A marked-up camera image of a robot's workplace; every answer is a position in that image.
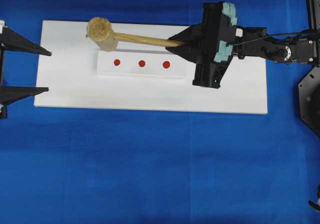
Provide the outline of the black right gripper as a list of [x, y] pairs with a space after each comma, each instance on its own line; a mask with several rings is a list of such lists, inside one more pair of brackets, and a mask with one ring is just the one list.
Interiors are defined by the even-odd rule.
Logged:
[[165, 48], [170, 53], [196, 64], [192, 81], [194, 86], [215, 89], [220, 87], [221, 80], [233, 59], [237, 20], [234, 4], [204, 3], [202, 25], [191, 25], [168, 38], [184, 43], [200, 40], [200, 53], [198, 48], [188, 45]]

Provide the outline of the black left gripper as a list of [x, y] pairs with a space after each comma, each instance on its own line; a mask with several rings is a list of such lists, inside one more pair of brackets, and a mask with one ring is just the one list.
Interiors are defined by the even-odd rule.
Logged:
[[40, 45], [29, 41], [18, 33], [14, 32], [6, 26], [0, 26], [0, 118], [7, 119], [7, 105], [10, 105], [18, 100], [35, 96], [43, 92], [48, 92], [48, 87], [11, 87], [3, 86], [4, 67], [5, 67], [5, 51], [23, 52], [51, 56], [52, 53], [47, 51]]

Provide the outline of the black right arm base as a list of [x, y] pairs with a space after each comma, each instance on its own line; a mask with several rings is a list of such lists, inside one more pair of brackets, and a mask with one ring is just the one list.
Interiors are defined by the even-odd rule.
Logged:
[[[309, 28], [320, 33], [320, 0], [306, 0]], [[314, 42], [314, 61], [311, 71], [298, 83], [299, 111], [301, 120], [316, 134], [319, 135], [320, 126], [320, 38]]]

